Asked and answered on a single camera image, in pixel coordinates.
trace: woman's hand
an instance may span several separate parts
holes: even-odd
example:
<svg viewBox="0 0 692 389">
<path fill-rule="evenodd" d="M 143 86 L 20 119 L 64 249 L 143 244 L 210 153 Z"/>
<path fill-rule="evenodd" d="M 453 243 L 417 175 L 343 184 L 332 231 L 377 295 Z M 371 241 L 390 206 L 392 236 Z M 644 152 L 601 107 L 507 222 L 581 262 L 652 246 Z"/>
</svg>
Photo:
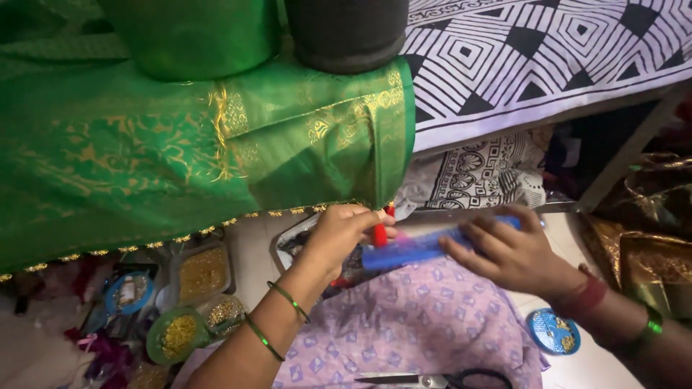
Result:
<svg viewBox="0 0 692 389">
<path fill-rule="evenodd" d="M 521 230 L 477 217 L 460 228 L 472 241 L 468 250 L 449 237 L 440 238 L 444 251 L 470 271 L 498 286 L 556 302 L 583 285 L 587 277 L 550 249 L 538 215 L 524 206 L 505 206 L 498 215 L 517 217 Z"/>
<path fill-rule="evenodd" d="M 321 214 L 298 261 L 322 269 L 331 282 L 341 274 L 346 256 L 367 237 L 365 231 L 380 223 L 387 226 L 388 237 L 396 235 L 391 227 L 394 218 L 383 211 L 373 212 L 356 204 L 330 206 Z"/>
</svg>

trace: scissors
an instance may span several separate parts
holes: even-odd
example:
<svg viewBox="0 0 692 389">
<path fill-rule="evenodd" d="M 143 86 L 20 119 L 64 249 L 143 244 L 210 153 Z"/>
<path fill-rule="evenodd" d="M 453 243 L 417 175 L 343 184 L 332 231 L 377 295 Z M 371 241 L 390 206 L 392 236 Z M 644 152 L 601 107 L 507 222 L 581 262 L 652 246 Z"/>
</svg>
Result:
<svg viewBox="0 0 692 389">
<path fill-rule="evenodd" d="M 464 385 L 464 380 L 473 375 L 484 375 L 502 381 L 506 389 L 513 389 L 512 383 L 504 374 L 490 369 L 467 369 L 459 374 L 408 374 L 408 373 L 363 373 L 356 382 L 374 385 L 398 385 L 403 388 L 424 389 L 474 389 Z"/>
</svg>

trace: green bangle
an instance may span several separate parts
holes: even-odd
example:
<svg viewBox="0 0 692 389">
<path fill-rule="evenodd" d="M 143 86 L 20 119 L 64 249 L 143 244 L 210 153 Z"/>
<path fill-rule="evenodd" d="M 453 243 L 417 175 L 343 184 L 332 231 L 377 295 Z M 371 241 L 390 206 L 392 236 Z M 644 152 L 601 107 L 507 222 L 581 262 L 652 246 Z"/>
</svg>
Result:
<svg viewBox="0 0 692 389">
<path fill-rule="evenodd" d="M 244 314 L 244 318 L 245 318 L 245 321 L 246 321 L 246 322 L 248 323 L 248 325 L 250 326 L 250 328 L 253 329 L 255 335 L 257 335 L 257 337 L 262 341 L 262 343 L 266 346 L 266 348 L 268 348 L 269 351 L 271 351 L 271 353 L 274 354 L 274 358 L 276 358 L 279 362 L 285 362 L 286 359 L 283 358 L 282 356 L 280 356 L 279 353 L 276 352 L 276 350 L 274 350 L 274 347 L 271 347 L 271 345 L 269 344 L 269 342 L 266 341 L 266 338 L 265 338 L 264 335 L 262 334 L 262 331 L 260 331 L 260 329 L 257 328 L 257 326 L 253 323 L 253 321 L 250 320 L 250 315 Z"/>
<path fill-rule="evenodd" d="M 302 310 L 302 308 L 298 305 L 298 303 L 293 301 L 293 298 L 291 297 L 290 294 L 288 294 L 285 290 L 283 290 L 279 285 L 276 285 L 275 283 L 273 283 L 271 281 L 267 281 L 266 286 L 268 286 L 271 289 L 276 290 L 277 292 L 279 292 L 281 294 L 281 296 L 284 296 L 286 298 L 286 300 L 288 300 L 291 303 L 291 305 L 293 305 L 295 310 L 299 314 L 302 314 L 305 317 L 305 324 L 310 323 L 310 318 L 307 317 L 307 314 L 305 313 L 305 311 Z"/>
<path fill-rule="evenodd" d="M 628 356 L 638 354 L 641 348 L 647 344 L 651 338 L 663 332 L 663 316 L 649 304 L 644 304 L 644 306 L 648 314 L 648 322 L 646 323 L 646 327 L 641 331 L 641 334 L 634 341 L 625 346 L 624 351 Z"/>
</svg>

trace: green bowl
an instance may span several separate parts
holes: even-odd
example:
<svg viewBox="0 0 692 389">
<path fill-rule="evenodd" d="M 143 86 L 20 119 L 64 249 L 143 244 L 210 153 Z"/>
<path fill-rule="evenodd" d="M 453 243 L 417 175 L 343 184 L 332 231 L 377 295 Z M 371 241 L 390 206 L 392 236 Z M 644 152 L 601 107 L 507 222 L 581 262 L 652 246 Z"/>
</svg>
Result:
<svg viewBox="0 0 692 389">
<path fill-rule="evenodd" d="M 196 324 L 194 336 L 188 345 L 183 348 L 177 356 L 168 359 L 163 353 L 163 335 L 175 318 L 185 315 L 190 315 L 194 318 Z M 149 334 L 147 335 L 147 353 L 149 354 L 149 358 L 151 358 L 156 364 L 170 366 L 186 360 L 194 349 L 204 347 L 208 343 L 209 332 L 207 331 L 207 327 L 202 319 L 202 316 L 200 316 L 199 313 L 192 308 L 173 308 L 161 315 L 161 317 L 154 322 L 154 325 L 152 325 L 152 328 L 149 330 Z"/>
</svg>

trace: lavender printed fabric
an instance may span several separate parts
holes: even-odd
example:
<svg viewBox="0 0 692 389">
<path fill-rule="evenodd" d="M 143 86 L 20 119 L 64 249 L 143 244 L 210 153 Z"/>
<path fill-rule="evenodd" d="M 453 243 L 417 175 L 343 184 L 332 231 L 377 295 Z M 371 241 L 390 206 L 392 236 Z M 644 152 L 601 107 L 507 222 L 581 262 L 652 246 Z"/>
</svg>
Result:
<svg viewBox="0 0 692 389">
<path fill-rule="evenodd" d="M 363 372 L 454 374 L 491 368 L 514 388 L 542 388 L 546 364 L 504 292 L 456 262 L 409 265 L 314 307 L 286 354 L 274 388 L 360 389 Z M 218 347 L 196 350 L 173 389 Z M 503 388 L 497 381 L 465 384 Z"/>
</svg>

